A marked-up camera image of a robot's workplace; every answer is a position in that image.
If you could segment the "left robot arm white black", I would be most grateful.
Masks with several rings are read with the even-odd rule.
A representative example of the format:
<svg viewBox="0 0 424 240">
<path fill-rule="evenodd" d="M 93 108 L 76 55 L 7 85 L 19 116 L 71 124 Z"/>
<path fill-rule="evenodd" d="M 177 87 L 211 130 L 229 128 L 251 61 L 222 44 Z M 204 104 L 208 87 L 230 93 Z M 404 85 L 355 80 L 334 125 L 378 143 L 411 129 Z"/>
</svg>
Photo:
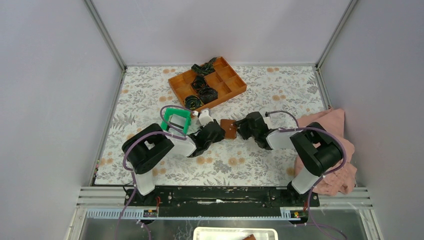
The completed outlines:
<svg viewBox="0 0 424 240">
<path fill-rule="evenodd" d="M 155 200 L 153 168 L 169 153 L 193 158 L 225 138 L 225 130 L 208 108 L 196 111 L 166 105 L 161 127 L 153 123 L 123 143 L 123 167 L 131 171 L 136 199 L 144 206 Z"/>
</svg>

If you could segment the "brown leather card holder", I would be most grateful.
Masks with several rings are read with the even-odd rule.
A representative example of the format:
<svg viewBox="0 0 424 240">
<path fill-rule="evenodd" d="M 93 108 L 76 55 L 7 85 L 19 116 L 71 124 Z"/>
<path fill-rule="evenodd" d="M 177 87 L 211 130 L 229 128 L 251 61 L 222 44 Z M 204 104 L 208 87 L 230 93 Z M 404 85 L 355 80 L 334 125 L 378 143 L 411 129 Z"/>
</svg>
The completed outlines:
<svg viewBox="0 0 424 240">
<path fill-rule="evenodd" d="M 233 119 L 221 119 L 220 127 L 225 131 L 224 138 L 234 140 L 237 138 L 237 126 L 235 125 L 236 120 Z"/>
</svg>

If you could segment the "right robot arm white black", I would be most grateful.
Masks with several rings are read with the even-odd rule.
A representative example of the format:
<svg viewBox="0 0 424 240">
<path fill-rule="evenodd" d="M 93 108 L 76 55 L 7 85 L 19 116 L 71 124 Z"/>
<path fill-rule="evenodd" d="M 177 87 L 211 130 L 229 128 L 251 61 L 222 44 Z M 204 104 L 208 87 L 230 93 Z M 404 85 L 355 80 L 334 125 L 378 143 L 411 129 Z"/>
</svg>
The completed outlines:
<svg viewBox="0 0 424 240">
<path fill-rule="evenodd" d="M 336 136 L 317 122 L 305 127 L 270 128 L 269 118 L 270 113 L 262 116 L 255 111 L 234 125 L 244 140 L 252 137 L 262 149 L 296 150 L 303 169 L 288 184 L 286 198 L 291 205 L 299 206 L 307 199 L 306 193 L 326 175 L 342 168 L 347 161 L 347 151 Z"/>
</svg>

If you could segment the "green plastic card box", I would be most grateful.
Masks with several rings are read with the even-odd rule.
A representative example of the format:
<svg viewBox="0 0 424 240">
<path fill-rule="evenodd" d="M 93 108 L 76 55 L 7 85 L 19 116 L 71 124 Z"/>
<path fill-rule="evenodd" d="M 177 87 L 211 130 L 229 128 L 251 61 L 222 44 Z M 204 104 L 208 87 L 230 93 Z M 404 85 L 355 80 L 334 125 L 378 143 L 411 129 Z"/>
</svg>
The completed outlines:
<svg viewBox="0 0 424 240">
<path fill-rule="evenodd" d="M 184 107 L 176 105 L 163 106 L 160 111 L 160 127 L 165 131 L 173 131 L 186 135 L 191 125 L 192 112 Z"/>
</svg>

